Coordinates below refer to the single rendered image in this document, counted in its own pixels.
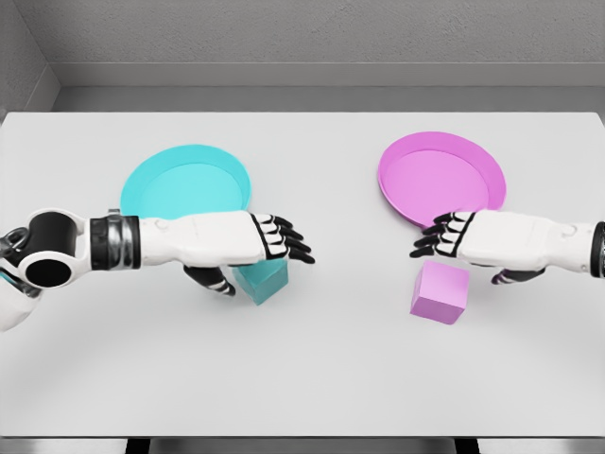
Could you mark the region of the cyan plate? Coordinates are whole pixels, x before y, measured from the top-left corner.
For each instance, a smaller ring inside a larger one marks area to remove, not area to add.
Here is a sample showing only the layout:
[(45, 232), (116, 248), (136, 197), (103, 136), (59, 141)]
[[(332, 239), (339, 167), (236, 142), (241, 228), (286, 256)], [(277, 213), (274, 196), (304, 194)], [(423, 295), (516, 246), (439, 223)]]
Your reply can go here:
[(127, 178), (121, 212), (139, 218), (245, 210), (251, 179), (231, 153), (206, 145), (168, 148), (147, 158)]

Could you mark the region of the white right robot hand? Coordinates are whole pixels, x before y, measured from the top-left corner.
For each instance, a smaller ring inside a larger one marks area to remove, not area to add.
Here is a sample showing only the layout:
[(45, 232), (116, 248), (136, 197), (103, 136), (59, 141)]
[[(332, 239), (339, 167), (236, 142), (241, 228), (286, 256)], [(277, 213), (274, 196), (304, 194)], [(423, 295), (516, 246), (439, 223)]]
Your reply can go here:
[(522, 283), (545, 273), (545, 241), (553, 225), (546, 218), (511, 212), (446, 213), (422, 230), (409, 256), (441, 255), (498, 268), (493, 284)]

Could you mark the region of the pink plate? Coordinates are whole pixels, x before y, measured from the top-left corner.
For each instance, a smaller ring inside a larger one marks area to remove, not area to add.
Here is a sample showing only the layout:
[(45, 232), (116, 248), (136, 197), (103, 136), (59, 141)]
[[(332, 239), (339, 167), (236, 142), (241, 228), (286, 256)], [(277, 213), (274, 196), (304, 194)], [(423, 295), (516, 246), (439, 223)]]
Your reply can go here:
[(377, 180), (390, 206), (421, 227), (449, 212), (497, 210), (507, 196), (504, 173), (487, 150), (441, 131), (411, 133), (389, 145)]

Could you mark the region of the cyan block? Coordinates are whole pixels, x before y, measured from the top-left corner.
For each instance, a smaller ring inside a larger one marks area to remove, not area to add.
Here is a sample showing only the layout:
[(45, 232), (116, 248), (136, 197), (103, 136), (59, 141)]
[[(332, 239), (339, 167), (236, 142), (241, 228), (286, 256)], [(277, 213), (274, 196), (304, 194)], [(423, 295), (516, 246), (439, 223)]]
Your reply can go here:
[(233, 267), (233, 276), (238, 285), (259, 306), (288, 284), (287, 262), (284, 259), (273, 259)]

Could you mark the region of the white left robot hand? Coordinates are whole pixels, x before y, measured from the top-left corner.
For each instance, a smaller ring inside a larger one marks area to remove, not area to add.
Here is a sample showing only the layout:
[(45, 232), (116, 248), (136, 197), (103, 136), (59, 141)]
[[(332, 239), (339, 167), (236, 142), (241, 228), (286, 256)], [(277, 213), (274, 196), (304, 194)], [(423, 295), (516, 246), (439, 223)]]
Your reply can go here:
[(280, 258), (313, 264), (311, 248), (288, 220), (268, 214), (233, 211), (185, 219), (193, 239), (178, 252), (185, 273), (203, 287), (235, 295), (222, 266), (240, 267)]

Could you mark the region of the pink block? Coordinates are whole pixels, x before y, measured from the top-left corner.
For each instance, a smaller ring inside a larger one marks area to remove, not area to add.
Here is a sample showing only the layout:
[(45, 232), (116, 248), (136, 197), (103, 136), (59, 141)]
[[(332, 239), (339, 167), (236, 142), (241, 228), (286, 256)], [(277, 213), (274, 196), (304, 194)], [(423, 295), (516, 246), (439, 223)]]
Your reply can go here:
[(415, 281), (410, 313), (454, 324), (467, 306), (469, 282), (467, 270), (425, 260)]

